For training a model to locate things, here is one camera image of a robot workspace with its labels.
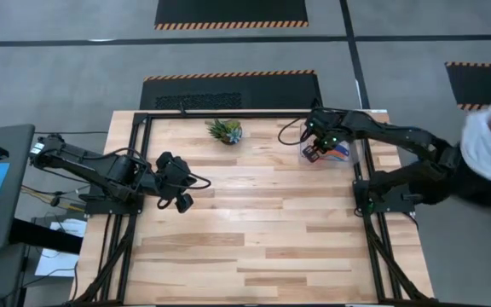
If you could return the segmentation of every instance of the black cable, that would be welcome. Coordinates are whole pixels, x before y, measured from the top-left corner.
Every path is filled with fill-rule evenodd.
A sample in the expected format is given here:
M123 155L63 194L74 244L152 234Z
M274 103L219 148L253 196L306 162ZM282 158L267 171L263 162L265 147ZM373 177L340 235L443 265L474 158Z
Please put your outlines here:
M411 216L410 213L403 212L402 214L410 218L410 220L413 221L413 223L416 225L416 229L419 230L419 225L418 225L418 221L416 221L416 218Z
M77 297L77 290L78 290L77 265L78 265L78 260L75 263L75 267L73 267L73 274L75 274L75 281L74 281L74 283L75 283L75 290L73 290L73 296L72 296L72 299L69 300L70 302L74 301L75 298Z
M172 163L175 167L177 167L178 169L180 169L182 172L184 173L187 173L187 171L183 170L183 168L181 166L179 166L178 164L174 163L174 162L170 162ZM166 183L167 185L171 186L171 187L174 187L174 188L188 188L188 189L196 189L196 190L199 190L199 189L205 189L205 188L209 188L211 186L211 181L209 179L206 179L202 176L198 176L196 174L193 174L192 172L189 172L188 173L189 176L191 177L194 177L196 179L199 179L203 182L206 182L206 185L205 186L202 186L202 187L185 187L185 186L181 186L181 185L178 185L178 184L172 184L172 183Z
M66 191L66 192L63 192L63 191L55 191L55 192L45 192L45 191L39 191L38 189L35 189L35 188L30 188L24 184L22 184L22 187L24 188L28 188L30 189L31 191L35 192L35 193L39 193L39 194L45 194L45 195L54 195L54 196L60 196L60 195L66 195L66 194L71 194L71 193L75 193L75 191L80 191L82 189L85 189L85 188L88 188L90 187L90 185L85 185L83 187L79 187L79 188L75 188L74 190L70 190L70 191Z
M46 172L48 172L48 173L50 173L50 174L52 174L52 175L57 175L58 177L62 177L62 178L69 179L69 180L73 180L73 181L75 181L75 182L80 182L80 183L88 183L88 182L86 182L86 181L84 181L84 180L80 180L80 179L77 179L77 178L68 177L68 176L66 176L66 175L58 174L58 173L57 173L57 172L55 172L55 171L49 171L49 170L46 170L46 169L43 169L43 171L46 171Z
M73 132L42 132L42 131L38 131L38 132L35 132L34 134L87 135L87 134L107 134L107 133L108 133L107 131L73 131Z
M107 157L109 157L110 155L113 155L113 154L116 154L116 153L120 153L121 151L124 151L124 150L128 150L128 151L131 151L132 153L136 154L140 160L145 163L145 166L147 166L149 163L145 160L145 158L143 158L142 154L140 152L138 152L137 150L135 150L134 148L119 148L117 150L113 150L111 153L106 153L106 154L103 154L101 156L97 156L97 157L89 157L89 156L84 156L84 157L81 157L83 159L105 159Z
M75 266L72 269L55 269L52 272L48 273L47 275L42 276L40 278L37 278L36 280L27 282L27 283L23 284L21 287L17 287L16 289L13 289L11 292L7 293L5 296L1 297L0 300L3 302L3 306L5 305L5 299L8 298L9 296L13 295L17 291L19 291L21 288L30 286L31 284L36 283L38 281L42 281L43 279L53 275L54 273L59 272L59 271L64 271L64 270L74 270L75 276L77 277L77 264L75 264Z
M101 243L100 262L98 263L98 275L101 272L101 264L103 264L103 256L105 255L105 251L106 251L107 232L109 230L110 222L111 222L111 214L107 214L106 227L105 230L103 231L103 242Z
M58 224L60 225L60 229L61 229L61 230L62 230L64 233L66 233L66 234L67 234L66 229L64 229L64 226L63 226L63 225L61 224L61 222L60 222L60 219L59 219L59 218L58 218L58 216L57 216L56 214L54 214L53 212L47 212L47 213L45 213L45 214L44 214L43 220L44 220L44 225L45 225L45 227L49 227L49 228L50 228L49 223L47 223L47 216L48 216L49 214L52 214L52 215L55 217L56 222L58 222ZM56 252L56 254L55 254L54 256L47 256L47 255L44 255L44 254L43 254L43 251L39 251L39 247L38 247L38 246L34 246L34 247L35 247L35 250L36 250L36 251L38 251L39 255L41 255L41 257L45 257L45 258L56 258L56 257L60 256L60 254L61 254L60 252Z
M305 142L306 141L306 131L300 136L300 140L298 142L293 142L293 143L288 143L288 142L283 142L281 140L281 134L283 133L283 131L285 131L287 128L289 128L291 125L297 123L301 118L298 118L298 119L295 119L293 120L291 123L283 126L283 128L281 128L280 130L280 133L278 133L278 141L284 145L287 145L287 146L293 146L293 145L298 145L302 142Z
M354 210L354 215L355 215L356 217L363 217L363 213L362 213L361 211L359 211L359 208L356 208L356 209Z
M56 196L56 197L61 198L61 199L63 199L63 200L73 201L73 202L75 202L76 204L86 206L86 203L85 203L85 202L83 202L83 201L81 201L81 200L75 200L75 199L73 199L73 198L69 198L69 197L66 197L66 196Z

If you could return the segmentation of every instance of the cable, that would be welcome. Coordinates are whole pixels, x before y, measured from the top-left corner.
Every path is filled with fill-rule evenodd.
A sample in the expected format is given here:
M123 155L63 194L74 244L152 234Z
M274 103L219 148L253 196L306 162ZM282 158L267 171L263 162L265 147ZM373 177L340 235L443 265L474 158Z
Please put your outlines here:
M359 211L359 208L356 208L356 209L354 210L354 215L355 215L356 217L363 217L363 213L361 213L361 211Z
M174 163L173 161L171 161L170 163L172 163L175 167L177 167L178 169L180 169L182 172L187 173L187 171L183 170L183 168L181 166L179 166L178 164ZM192 172L189 172L188 175L191 176L191 177L194 177L196 179L199 179L199 180L201 180L203 182L206 182L206 185L205 186L202 186L202 187L185 187L185 186L181 186L181 185L178 185L178 184L172 184L172 183L166 183L166 184L169 185L169 186L171 186L171 187L174 187L174 188L188 188L188 189L196 189L196 190L209 188L211 186L211 181L209 179L206 179L204 177L201 177L201 176L198 176L196 174L193 174Z
M60 222L60 219L53 212L47 212L44 214L43 220L44 220L45 227L50 228L49 223L47 223L47 216L49 214L52 214L55 217L56 222L58 222L58 224L60 225L60 229L62 229L62 231L67 234L66 229L64 229L64 226ZM39 251L38 246L34 246L34 247L35 247L35 250L38 251L39 255L41 255L42 257L45 257L45 258L56 258L56 257L60 256L60 254L61 254L61 252L56 252L56 254L54 256L47 256L47 255L43 254L43 251Z
M159 201L157 202L157 208L159 208L160 210L164 210L166 209L169 205L171 205L171 200L167 200L165 204L161 205L162 204L162 200L163 199L159 199Z
M73 274L75 275L75 281L73 282L75 284L75 290L73 290L73 296L72 299L69 300L69 302L72 302L75 300L77 297L77 290L78 290L78 274L77 274L77 265L78 265L78 260L75 263L75 267L73 267Z
M106 227L105 230L103 231L103 241L101 243L101 255L100 255L100 262L98 263L98 274L100 274L101 264L103 263L103 256L106 251L107 231L109 230L110 222L111 222L111 214L107 214Z
M300 136L300 140L299 140L298 142L288 143L288 142L283 142L283 141L281 140L281 134L283 133L283 131L285 131L285 130L286 130L287 128L289 128L291 125L293 125L293 124L297 123L297 122L298 122L300 119L301 119L301 118L295 119L295 120L293 120L291 123L289 123L289 124L287 124L287 125L283 126L283 128L281 128L280 133L278 133L278 141L279 141L280 143L282 143L282 144L284 144L284 145L287 145L287 146L293 146L293 145L298 145L298 144L300 144L300 143L302 143L302 142L305 142L305 141L306 141L306 139L307 139L307 137L306 137L306 131L305 131L305 132L303 132L303 134Z
M62 175L62 174L58 174L57 172L55 171L49 171L49 170L46 170L46 169L43 169L43 171L46 171L48 173L51 173L52 175L57 175L58 177L62 177L62 178L65 178L65 179L69 179L69 180L73 180L75 182L80 182L80 183L88 183L84 180L80 180L80 179L77 179L77 178L73 178L73 177L68 177L68 176L65 176L65 175Z
M73 190L70 190L70 191L66 191L66 192L62 192L62 191L55 191L55 192L44 192L44 191L39 191L35 188L30 188L24 184L22 184L22 187L23 188L28 188L30 189L31 191L35 192L35 193L39 193L39 194L46 194L46 195L55 195L55 196L60 196L60 195L66 195L66 194L71 194L71 193L76 193L82 189L85 189L85 188L88 188L90 187L90 185L85 185L83 187L79 187L79 188L75 188Z
M418 221L416 221L416 218L410 215L410 213L403 212L402 214L410 218L410 220L413 221L413 223L416 225L416 229L419 230L419 225L418 225Z
M36 192L33 192L31 191L28 187L26 186L22 186L21 190L20 190L21 193L23 194L27 194L31 197L34 197L40 201L42 201L44 204L47 204L47 205L51 205L51 206L55 206L53 201L55 199L60 199L60 198L63 198L65 200L71 200L71 201L77 201L77 200L74 200L74 199L71 199L71 198L67 198L67 197L63 197L63 196L53 196L52 198L50 198L49 196L47 196L47 194L39 194L39 193L36 193ZM58 208L62 208L62 209L66 209L66 210L73 210L73 211L79 211L79 212L84 212L84 209L82 208L79 208L79 207L76 207L74 205L72 205L71 203L69 204L66 204L66 206L58 206L56 205Z
M55 270L53 270L52 272L48 273L47 275L45 275L43 277L40 277L40 278L37 278L36 280L27 282L27 283L23 284L21 287L17 287L16 289L13 289L11 292L9 292L5 296L1 297L0 300L3 303L3 306L4 306L5 305L5 299L8 298L9 296L11 296L12 294L16 293L17 291L19 291L21 288L27 287L27 286L29 286L29 285L31 285L33 283L38 282L38 281L42 281L43 279L45 279L45 278L53 275L56 272L59 272L59 271L68 271L68 270L74 270L75 271L75 276L76 276L75 285L77 285L77 264L75 264L75 266L72 269L55 269Z
M108 156L110 155L113 155L113 154L116 154L116 153L120 153L121 151L124 151L124 150L128 150L128 151L131 151L132 153L136 154L140 160L145 163L145 166L147 166L149 163L145 160L145 158L143 158L142 154L140 152L138 152L137 150L135 150L134 148L119 148L117 150L113 150L111 153L106 153L106 154L103 154L101 156L98 156L98 157L88 157L88 156L84 156L82 157L83 159L105 159L107 158Z
M73 131L73 132L35 132L34 134L46 134L46 135L51 135L51 134L68 134L68 135L87 135L87 134L107 134L107 131Z

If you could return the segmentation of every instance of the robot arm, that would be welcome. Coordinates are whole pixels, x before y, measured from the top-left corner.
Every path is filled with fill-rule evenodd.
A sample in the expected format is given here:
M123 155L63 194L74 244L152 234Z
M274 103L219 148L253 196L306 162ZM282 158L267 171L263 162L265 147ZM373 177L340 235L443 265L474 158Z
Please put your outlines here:
M355 184L356 193L376 203L377 211L411 211L410 206L420 202L436 203L447 196L435 196L428 189L432 183L452 176L459 163L459 153L457 148L430 132L382 124L360 111L329 108L312 110L304 124L306 130L301 141L315 136L313 145L303 150L310 162L315 162L320 153L326 153L340 142L366 139L396 145L418 155L419 160L411 165L391 172L375 171L369 181ZM388 194L392 189L396 193ZM390 207L390 202L403 206Z
M193 204L184 191L197 181L197 176L191 174L187 162L168 152L160 155L158 169L153 172L151 164L134 149L121 148L101 155L67 144L59 135L50 135L38 138L30 152L30 162L40 170L63 169L92 183L97 193L79 195L87 202L87 214L136 214L142 210L144 195L159 196L159 209L176 199L180 213ZM207 182L201 188L207 188Z

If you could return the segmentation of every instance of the white shirt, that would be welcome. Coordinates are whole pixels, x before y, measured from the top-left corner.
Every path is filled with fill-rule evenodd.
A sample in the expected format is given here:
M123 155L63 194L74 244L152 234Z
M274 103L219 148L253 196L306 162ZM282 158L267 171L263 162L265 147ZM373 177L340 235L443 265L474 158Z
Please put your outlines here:
M461 154L465 163L477 174L491 180L491 106L471 113L461 136Z

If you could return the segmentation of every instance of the black stand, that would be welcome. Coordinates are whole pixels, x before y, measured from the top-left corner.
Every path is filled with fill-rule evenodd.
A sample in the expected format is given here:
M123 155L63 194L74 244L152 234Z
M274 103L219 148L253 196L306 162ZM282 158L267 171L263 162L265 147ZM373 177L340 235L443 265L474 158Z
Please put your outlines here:
M358 204L369 204L361 209L363 213L374 212L412 212L414 211L414 202L405 195L409 195L408 184L402 184L394 187L390 192L384 195L383 199L372 198L369 195L369 181L358 180L353 183L355 201Z
M58 252L79 254L83 238L15 218L9 234L9 243L18 242Z

